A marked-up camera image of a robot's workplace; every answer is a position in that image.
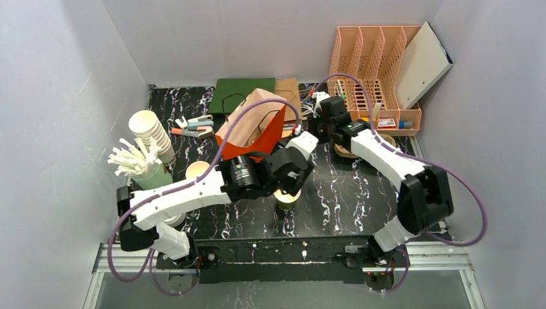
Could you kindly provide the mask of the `single green paper cup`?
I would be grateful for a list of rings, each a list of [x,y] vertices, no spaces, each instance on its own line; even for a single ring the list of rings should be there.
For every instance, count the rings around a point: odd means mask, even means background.
[[[274,192],[276,199],[276,205],[283,211],[290,211],[296,207],[297,201],[301,195],[301,191],[298,190],[295,195],[283,193],[281,190]]]

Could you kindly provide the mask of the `orange paper bag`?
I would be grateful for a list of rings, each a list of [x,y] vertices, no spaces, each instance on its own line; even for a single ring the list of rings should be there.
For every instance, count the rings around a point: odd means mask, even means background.
[[[246,96],[245,100],[228,116],[228,120],[217,130],[215,134],[217,144],[222,144],[231,122],[245,108],[272,98],[280,99],[281,97],[259,88]],[[227,144],[221,152],[222,158],[227,160],[252,151],[270,154],[276,143],[282,139],[285,113],[289,110],[290,108],[282,103],[270,101],[247,112],[227,139]]]

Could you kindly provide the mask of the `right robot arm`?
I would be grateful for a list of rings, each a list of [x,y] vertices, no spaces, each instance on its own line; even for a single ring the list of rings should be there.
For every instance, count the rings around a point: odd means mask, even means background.
[[[380,259],[429,226],[452,215],[454,206],[445,170],[406,158],[366,121],[352,120],[340,96],[315,94],[308,130],[320,142],[332,141],[357,155],[394,184],[397,213],[368,239],[369,258]]]

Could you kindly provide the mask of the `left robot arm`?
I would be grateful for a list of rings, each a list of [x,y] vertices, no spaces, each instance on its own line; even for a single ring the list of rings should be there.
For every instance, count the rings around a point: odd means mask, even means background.
[[[185,232],[166,220],[211,205],[257,200],[276,191],[295,195],[314,168],[313,149],[288,146],[268,156],[236,156],[211,167],[208,174],[157,189],[135,191],[121,206],[118,236],[122,250],[153,249],[177,260],[195,254]]]

